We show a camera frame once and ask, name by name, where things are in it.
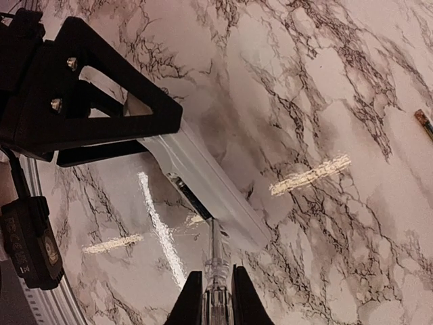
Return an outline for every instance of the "screw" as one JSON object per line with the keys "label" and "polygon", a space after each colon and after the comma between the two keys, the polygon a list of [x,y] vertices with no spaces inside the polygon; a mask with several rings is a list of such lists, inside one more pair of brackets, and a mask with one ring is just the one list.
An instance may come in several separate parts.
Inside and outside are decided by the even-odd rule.
{"label": "screw", "polygon": [[75,71],[78,68],[78,60],[76,58],[68,58],[66,63],[72,71]]}
{"label": "screw", "polygon": [[51,101],[51,107],[57,112],[59,113],[60,110],[62,109],[62,99],[61,98],[54,98]]}

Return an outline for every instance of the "black connector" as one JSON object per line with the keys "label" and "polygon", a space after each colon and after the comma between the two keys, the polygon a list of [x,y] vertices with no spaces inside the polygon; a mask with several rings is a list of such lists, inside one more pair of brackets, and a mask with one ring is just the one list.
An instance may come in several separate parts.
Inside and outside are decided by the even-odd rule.
{"label": "black connector", "polygon": [[18,199],[1,207],[0,228],[4,247],[15,271],[29,288],[51,290],[64,275],[62,257],[49,222],[47,199],[30,196],[20,161],[11,150],[8,157]]}

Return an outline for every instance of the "white marble table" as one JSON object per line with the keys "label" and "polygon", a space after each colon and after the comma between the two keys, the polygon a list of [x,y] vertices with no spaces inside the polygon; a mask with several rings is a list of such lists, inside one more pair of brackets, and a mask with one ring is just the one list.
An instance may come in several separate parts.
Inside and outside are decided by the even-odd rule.
{"label": "white marble table", "polygon": [[[233,261],[276,324],[433,324],[433,143],[413,117],[433,117],[429,1],[41,9],[48,37],[82,17],[182,104],[272,232],[263,251],[234,250]],[[124,99],[94,71],[85,77]],[[187,273],[202,268],[207,229],[154,159],[42,162],[39,172],[88,323],[163,324]]]}

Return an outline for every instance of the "white box cutter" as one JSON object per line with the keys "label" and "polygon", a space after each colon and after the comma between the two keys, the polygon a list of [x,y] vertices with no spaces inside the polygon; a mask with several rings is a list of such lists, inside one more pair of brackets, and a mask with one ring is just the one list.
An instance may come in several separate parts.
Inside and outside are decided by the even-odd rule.
{"label": "white box cutter", "polygon": [[[130,93],[124,108],[130,115],[150,111]],[[227,233],[238,248],[258,251],[268,243],[270,233],[263,220],[183,119],[177,133],[138,139],[138,142],[150,151],[162,172],[196,211],[206,217],[200,211],[203,206],[205,214],[208,212],[219,221],[223,234]],[[199,202],[194,202],[195,198],[192,200],[188,192]]]}

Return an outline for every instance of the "marble countertop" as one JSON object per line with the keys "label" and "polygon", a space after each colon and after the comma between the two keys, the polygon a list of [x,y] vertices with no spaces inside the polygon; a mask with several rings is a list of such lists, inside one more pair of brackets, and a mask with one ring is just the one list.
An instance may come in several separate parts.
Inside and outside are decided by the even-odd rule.
{"label": "marble countertop", "polygon": [[[274,323],[433,324],[433,143],[413,117],[433,117],[429,1],[40,9],[48,38],[82,17],[182,104],[272,233],[261,252],[232,259]],[[94,70],[84,77],[124,100]],[[163,324],[188,272],[202,269],[208,238],[155,160],[41,162],[39,173],[88,323]]]}

